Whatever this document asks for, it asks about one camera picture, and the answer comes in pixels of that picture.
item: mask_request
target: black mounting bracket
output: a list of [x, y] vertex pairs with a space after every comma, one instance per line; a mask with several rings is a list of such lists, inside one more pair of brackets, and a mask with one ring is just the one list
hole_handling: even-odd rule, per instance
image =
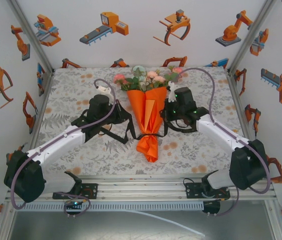
[[[88, 199], [96, 199], [97, 197], [97, 187], [98, 184], [97, 183], [82, 183], [81, 184], [81, 192], [80, 195], [83, 197], [86, 197]], [[60, 195], [58, 193], [53, 193], [52, 195], [53, 199], [56, 200], [69, 200], [71, 199], [68, 196], [64, 196], [64, 195]]]
[[209, 195], [204, 194], [201, 182], [187, 182], [184, 184], [186, 198], [188, 199], [224, 199], [231, 197], [230, 191], [226, 187], [213, 190]]

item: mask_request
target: pink flower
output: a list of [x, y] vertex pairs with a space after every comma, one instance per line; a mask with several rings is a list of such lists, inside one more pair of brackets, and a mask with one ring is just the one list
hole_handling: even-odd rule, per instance
[[157, 73], [154, 71], [147, 72], [147, 79], [153, 79], [157, 76]]
[[180, 73], [181, 71], [183, 71], [183, 69], [181, 68], [181, 67], [174, 67], [173, 69], [172, 69], [172, 72], [173, 73]]
[[154, 77], [153, 81], [163, 83], [165, 82], [165, 78], [163, 78], [162, 76], [156, 76]]
[[127, 80], [125, 80], [125, 76], [123, 74], [117, 74], [114, 76], [114, 80], [113, 82], [115, 84], [118, 84], [120, 82], [122, 82], [123, 84], [127, 84]]

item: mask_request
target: aluminum frame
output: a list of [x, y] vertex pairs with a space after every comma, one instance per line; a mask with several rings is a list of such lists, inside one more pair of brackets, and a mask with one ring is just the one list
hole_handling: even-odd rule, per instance
[[[7, 0], [14, 15], [18, 19], [23, 28], [24, 32], [27, 34], [29, 41], [33, 45], [33, 48], [38, 53], [40, 60], [42, 61], [47, 72], [50, 73], [48, 79], [47, 88], [43, 100], [42, 109], [45, 109], [48, 100], [49, 92], [52, 86], [52, 72], [53, 68], [41, 48], [41, 45], [37, 41], [34, 32], [32, 31], [24, 13], [19, 7], [17, 0]], [[237, 113], [240, 119], [241, 127], [244, 136], [249, 138], [250, 133], [247, 127], [247, 121], [244, 118], [244, 110], [242, 108], [239, 95], [236, 89], [235, 81], [233, 75], [235, 70], [241, 60], [243, 59], [245, 53], [248, 51], [249, 46], [252, 44], [256, 33], [259, 31], [260, 26], [263, 24], [267, 15], [273, 8], [277, 0], [266, 0], [262, 9], [260, 10], [251, 30], [249, 31], [246, 39], [244, 40], [242, 47], [240, 48], [238, 54], [233, 60], [231, 65], [230, 73], [227, 76], [229, 81], [230, 90], [233, 96], [234, 103], [237, 107]], [[36, 140], [38, 137], [39, 129], [41, 126], [44, 111], [41, 111], [34, 128], [33, 137], [31, 140], [30, 147], [35, 147]], [[137, 202], [137, 201], [161, 201], [166, 202], [189, 202], [192, 199], [186, 198], [186, 193], [183, 186], [183, 178], [192, 178], [196, 182], [201, 181], [201, 177], [204, 174], [178, 174], [178, 175], [103, 175], [103, 176], [79, 176], [84, 183], [98, 183], [98, 197], [92, 202]], [[260, 181], [254, 185], [256, 189], [264, 189], [266, 186], [266, 181]], [[236, 199], [235, 188], [229, 188], [231, 192], [231, 198], [229, 201]], [[10, 193], [8, 192], [5, 198], [4, 209], [2, 214], [0, 214], [0, 240], [7, 240], [10, 230], [13, 228], [14, 217], [16, 210], [12, 207], [9, 198]], [[267, 213], [269, 216], [269, 222], [272, 226], [273, 237], [277, 240], [282, 240], [282, 217], [280, 217], [280, 207], [276, 198], [276, 194], [271, 185], [271, 188], [267, 194], [258, 195], [251, 190], [240, 191], [241, 201], [252, 201], [252, 200], [264, 200]], [[45, 194], [40, 196], [36, 202], [61, 202], [62, 200], [52, 199], [52, 194]]]

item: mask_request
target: metal rail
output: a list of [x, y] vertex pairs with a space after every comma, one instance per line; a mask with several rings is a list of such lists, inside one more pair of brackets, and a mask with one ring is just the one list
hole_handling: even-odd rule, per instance
[[[166, 175], [162, 177], [147, 176], [139, 178], [104, 178], [96, 176], [80, 176], [82, 182], [97, 183], [97, 198], [92, 202], [142, 202], [142, 201], [206, 201], [206, 198], [187, 199], [185, 187], [183, 185], [184, 177]], [[194, 182], [201, 182], [201, 177], [192, 174], [191, 179]], [[255, 189], [262, 190], [266, 187], [266, 181], [260, 181], [253, 185]], [[230, 200], [237, 198], [235, 187], [230, 187]], [[276, 194], [271, 186], [266, 194], [256, 194], [252, 190], [247, 189], [240, 191], [240, 200], [275, 200]], [[22, 199], [15, 197], [15, 200], [21, 202]], [[6, 202], [10, 201], [10, 192], [7, 193]], [[52, 194], [42, 194], [35, 200], [36, 202], [64, 202], [64, 200], [56, 200], [52, 198]]]

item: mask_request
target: white wall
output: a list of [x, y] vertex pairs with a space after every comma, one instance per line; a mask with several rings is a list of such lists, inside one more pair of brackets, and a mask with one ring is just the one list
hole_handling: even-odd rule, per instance
[[[64, 58], [82, 67], [109, 67], [119, 58], [131, 66], [161, 66], [165, 59], [183, 56], [188, 56], [186, 66], [204, 66], [224, 58], [231, 61], [243, 41], [224, 47], [215, 39], [235, 23], [236, 14], [242, 10], [254, 20], [263, 3], [263, 0], [19, 1], [29, 23], [34, 24], [36, 16], [42, 14], [59, 28], [62, 40], [54, 46], [42, 46], [54, 68], [61, 67]], [[170, 36], [171, 46], [154, 39], [153, 36], [164, 39], [166, 27], [159, 20], [179, 9], [191, 19], [187, 37], [181, 41]], [[116, 32], [91, 46], [81, 43], [81, 37], [101, 26], [102, 12], [118, 14], [129, 25], [129, 35]], [[244, 40], [247, 32], [247, 26], [242, 24], [238, 36]]]
[[[264, 143], [267, 154], [282, 164], [282, 104], [279, 92], [261, 80], [261, 69], [281, 75], [282, 73], [282, 2], [278, 1], [261, 30], [269, 29], [269, 38], [259, 56], [249, 52], [243, 58], [239, 70], [247, 69], [246, 91], [241, 96], [243, 106], [251, 104], [262, 115], [258, 138]], [[274, 184], [282, 205], [282, 184]]]
[[[31, 48], [30, 59], [21, 60], [21, 52], [16, 46], [16, 37], [11, 33], [10, 26], [19, 27], [6, 1], [0, 1], [0, 67], [10, 75], [13, 87], [6, 91], [10, 98], [14, 98], [9, 104], [0, 109], [0, 203], [3, 202], [7, 188], [3, 184], [6, 171], [5, 155], [11, 153], [25, 142], [29, 142], [31, 135], [22, 112], [22, 102], [25, 92], [32, 96], [36, 106], [40, 110], [43, 95], [38, 96], [36, 69], [38, 57]], [[27, 37], [20, 34], [25, 43], [29, 43]], [[5, 103], [0, 94], [0, 106]], [[34, 109], [30, 104], [27, 106], [28, 113], [34, 115]]]

